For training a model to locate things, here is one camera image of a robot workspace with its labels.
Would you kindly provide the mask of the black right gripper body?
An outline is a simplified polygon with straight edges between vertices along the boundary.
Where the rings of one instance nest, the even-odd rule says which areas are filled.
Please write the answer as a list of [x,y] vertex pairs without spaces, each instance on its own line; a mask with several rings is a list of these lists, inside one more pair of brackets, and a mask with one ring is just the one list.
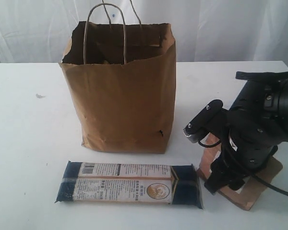
[[221,141],[221,154],[211,165],[211,182],[243,182],[264,169],[278,147],[278,124],[213,119],[211,132]]

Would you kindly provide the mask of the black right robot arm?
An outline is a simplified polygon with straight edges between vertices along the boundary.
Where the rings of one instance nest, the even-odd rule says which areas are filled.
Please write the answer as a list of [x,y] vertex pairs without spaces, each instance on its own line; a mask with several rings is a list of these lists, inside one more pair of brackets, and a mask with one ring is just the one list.
[[225,186],[238,190],[244,178],[252,177],[288,196],[258,176],[278,145],[288,142],[288,72],[237,72],[236,78],[246,83],[230,109],[221,109],[212,120],[221,153],[204,185],[210,193]]

